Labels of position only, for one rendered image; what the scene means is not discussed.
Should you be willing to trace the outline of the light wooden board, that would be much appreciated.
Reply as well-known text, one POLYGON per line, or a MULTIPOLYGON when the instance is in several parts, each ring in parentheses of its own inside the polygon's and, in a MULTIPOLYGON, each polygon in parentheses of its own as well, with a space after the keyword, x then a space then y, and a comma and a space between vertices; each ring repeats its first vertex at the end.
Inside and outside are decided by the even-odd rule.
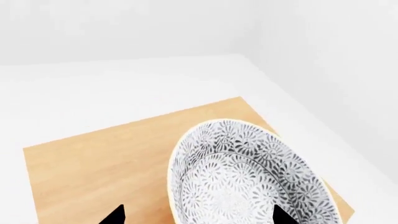
MULTIPOLYGON (((126 224, 175 224, 169 159, 190 128, 211 119, 246 121, 277 136, 236 97, 25 148, 39 224, 98 224, 118 205, 126 224)), ((354 209, 324 183, 347 224, 354 209)))

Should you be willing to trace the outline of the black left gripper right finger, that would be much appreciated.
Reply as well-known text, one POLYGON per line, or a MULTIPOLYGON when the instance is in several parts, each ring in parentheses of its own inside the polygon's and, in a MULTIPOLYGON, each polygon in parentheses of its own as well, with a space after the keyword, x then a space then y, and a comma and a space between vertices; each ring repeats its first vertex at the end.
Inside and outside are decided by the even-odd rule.
POLYGON ((292 218, 285 210, 283 210, 278 205, 274 205, 273 222, 274 224, 299 224, 294 218, 292 218))

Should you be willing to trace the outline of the grey floral patterned plate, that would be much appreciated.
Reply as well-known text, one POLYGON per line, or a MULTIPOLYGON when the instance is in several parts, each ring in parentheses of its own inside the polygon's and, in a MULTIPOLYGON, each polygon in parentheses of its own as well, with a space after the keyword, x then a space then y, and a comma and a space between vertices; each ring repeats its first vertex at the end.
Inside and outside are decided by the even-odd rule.
POLYGON ((280 207, 298 224, 343 224, 324 181, 270 131, 211 119, 175 145, 167 169, 175 224, 276 224, 280 207))

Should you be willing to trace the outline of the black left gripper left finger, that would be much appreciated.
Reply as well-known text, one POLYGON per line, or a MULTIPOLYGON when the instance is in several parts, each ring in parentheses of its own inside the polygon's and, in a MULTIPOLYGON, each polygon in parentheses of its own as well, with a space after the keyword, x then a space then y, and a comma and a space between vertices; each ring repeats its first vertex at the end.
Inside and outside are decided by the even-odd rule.
POLYGON ((115 208, 106 218, 104 218, 99 224, 124 224, 126 220, 126 214, 124 205, 119 205, 115 208))

